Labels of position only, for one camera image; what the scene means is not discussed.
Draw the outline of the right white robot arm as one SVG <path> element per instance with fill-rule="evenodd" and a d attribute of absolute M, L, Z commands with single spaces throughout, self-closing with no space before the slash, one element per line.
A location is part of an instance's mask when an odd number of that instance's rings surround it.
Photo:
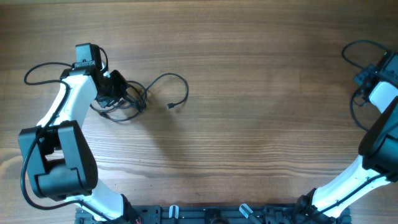
<path fill-rule="evenodd" d="M 357 94 L 374 105 L 380 117 L 366 131 L 358 156 L 328 184 L 301 196 L 292 212 L 302 223 L 335 223 L 343 210 L 368 192 L 397 182 L 397 64 L 368 66 Z"/>

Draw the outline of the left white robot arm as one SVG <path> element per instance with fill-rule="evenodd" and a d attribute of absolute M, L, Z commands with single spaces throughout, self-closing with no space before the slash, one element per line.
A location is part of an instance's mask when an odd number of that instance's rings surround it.
<path fill-rule="evenodd" d="M 114 82 L 97 69 L 66 69 L 60 91 L 35 127 L 23 129 L 21 191 L 40 210 L 75 204 L 99 222 L 139 223 L 127 198 L 98 178 L 98 168 L 81 131 L 91 102 L 112 93 Z"/>

